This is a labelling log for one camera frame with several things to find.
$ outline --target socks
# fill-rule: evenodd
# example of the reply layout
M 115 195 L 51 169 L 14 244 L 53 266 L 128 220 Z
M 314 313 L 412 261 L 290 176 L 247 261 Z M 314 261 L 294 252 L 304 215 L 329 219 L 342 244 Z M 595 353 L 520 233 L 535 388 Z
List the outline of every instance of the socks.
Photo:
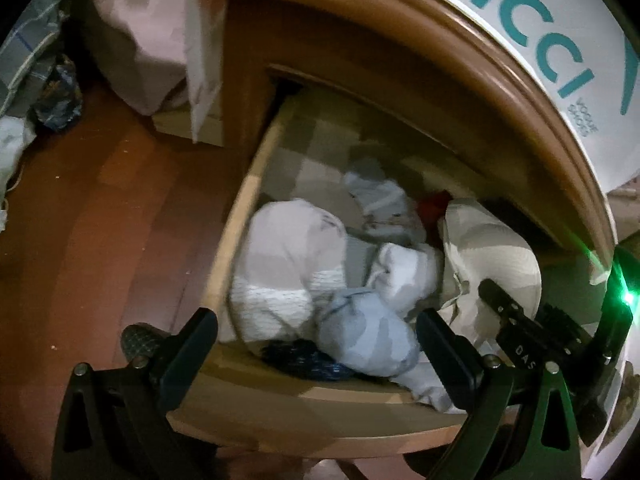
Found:
M 360 205 L 367 235 L 398 245 L 424 243 L 426 232 L 414 202 L 395 180 L 385 177 L 377 160 L 365 157 L 355 161 L 343 183 Z
M 436 292 L 442 279 L 443 254 L 421 244 L 416 251 L 395 244 L 380 247 L 367 286 L 402 319 L 415 304 Z
M 414 368 L 390 380 L 410 390 L 416 402 L 433 406 L 437 412 L 466 413 L 453 405 L 436 370 L 423 352 L 420 354 L 420 362 Z
M 317 312 L 318 348 L 352 370 L 392 377 L 413 368 L 414 331 L 369 288 L 348 288 Z

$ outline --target screw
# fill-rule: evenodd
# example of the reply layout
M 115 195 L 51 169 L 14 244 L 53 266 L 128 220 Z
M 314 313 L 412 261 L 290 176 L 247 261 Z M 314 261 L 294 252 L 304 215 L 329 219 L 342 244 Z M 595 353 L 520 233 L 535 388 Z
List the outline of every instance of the screw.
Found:
M 558 366 L 558 364 L 553 361 L 547 361 L 545 363 L 545 368 L 546 371 L 552 375 L 555 375 L 560 371 L 560 367 Z
M 136 369 L 144 368 L 149 364 L 149 358 L 146 355 L 137 355 L 131 360 L 131 365 Z
M 492 370 L 495 370 L 496 368 L 500 368 L 500 365 L 502 364 L 502 361 L 500 360 L 500 358 L 497 355 L 493 355 L 493 354 L 487 354 L 482 358 L 482 362 L 484 363 L 484 366 L 486 366 L 487 368 L 491 368 Z
M 74 368 L 74 375 L 77 375 L 78 377 L 82 377 L 88 371 L 89 371 L 89 365 L 87 363 L 79 363 Z

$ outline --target green led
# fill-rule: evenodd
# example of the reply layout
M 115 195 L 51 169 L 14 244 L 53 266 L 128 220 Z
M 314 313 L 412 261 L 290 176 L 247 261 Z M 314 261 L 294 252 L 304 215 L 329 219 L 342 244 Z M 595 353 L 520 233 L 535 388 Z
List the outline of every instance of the green led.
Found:
M 624 301 L 628 306 L 634 306 L 638 301 L 638 297 L 631 292 L 625 292 L 622 301 Z

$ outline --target white folded cloth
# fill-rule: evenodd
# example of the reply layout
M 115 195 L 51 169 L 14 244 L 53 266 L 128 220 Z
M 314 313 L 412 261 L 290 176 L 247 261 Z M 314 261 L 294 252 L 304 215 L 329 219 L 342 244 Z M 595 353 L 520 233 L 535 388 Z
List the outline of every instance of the white folded cloth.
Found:
M 542 277 L 527 242 L 472 199 L 452 200 L 440 224 L 445 265 L 440 315 L 453 332 L 476 347 L 495 339 L 500 318 L 478 296 L 491 278 L 533 318 L 542 294 Z
M 346 233 L 305 200 L 273 202 L 252 218 L 239 251 L 230 316 L 256 355 L 269 340 L 315 339 L 314 309 L 346 286 Z
M 427 244 L 418 248 L 383 244 L 367 280 L 367 286 L 403 319 L 418 300 L 436 292 L 442 279 L 443 254 Z

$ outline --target drawer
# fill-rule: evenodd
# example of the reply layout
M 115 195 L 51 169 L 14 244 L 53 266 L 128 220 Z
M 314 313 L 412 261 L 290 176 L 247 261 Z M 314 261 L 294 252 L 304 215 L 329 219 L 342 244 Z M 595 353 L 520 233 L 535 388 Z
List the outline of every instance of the drawer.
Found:
M 363 155 L 378 158 L 410 196 L 440 189 L 454 197 L 500 195 L 439 143 L 381 111 L 322 88 L 287 98 L 262 137 L 220 239 L 202 301 L 218 315 L 219 337 L 180 408 L 168 415 L 176 431 L 310 458 L 387 456 L 452 441 L 464 415 L 416 404 L 388 381 L 315 383 L 268 367 L 238 341 L 227 310 L 234 259 L 263 202 L 305 198 L 347 227 L 362 224 L 341 179 L 350 160 Z

